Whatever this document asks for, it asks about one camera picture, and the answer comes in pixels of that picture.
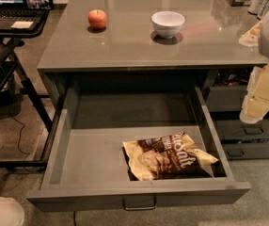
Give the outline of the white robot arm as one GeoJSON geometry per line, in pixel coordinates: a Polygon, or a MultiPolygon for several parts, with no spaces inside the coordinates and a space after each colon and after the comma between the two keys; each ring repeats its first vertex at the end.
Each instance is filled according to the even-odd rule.
{"type": "MultiPolygon", "coordinates": [[[[258,36],[259,53],[269,59],[269,11],[261,20],[258,36]]],[[[249,76],[240,121],[254,124],[269,112],[269,63],[255,67],[249,76]]]]}

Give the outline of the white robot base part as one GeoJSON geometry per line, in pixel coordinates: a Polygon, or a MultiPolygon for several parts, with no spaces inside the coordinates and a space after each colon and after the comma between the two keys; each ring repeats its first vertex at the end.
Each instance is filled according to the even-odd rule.
{"type": "Polygon", "coordinates": [[[0,226],[24,226],[24,209],[15,199],[0,197],[0,226]]]}

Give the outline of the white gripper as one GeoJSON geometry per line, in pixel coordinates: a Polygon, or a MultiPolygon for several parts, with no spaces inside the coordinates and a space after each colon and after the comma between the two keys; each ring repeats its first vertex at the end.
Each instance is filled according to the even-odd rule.
{"type": "Polygon", "coordinates": [[[247,94],[239,115],[241,122],[255,124],[269,111],[269,63],[264,67],[254,67],[249,77],[247,94]]]}

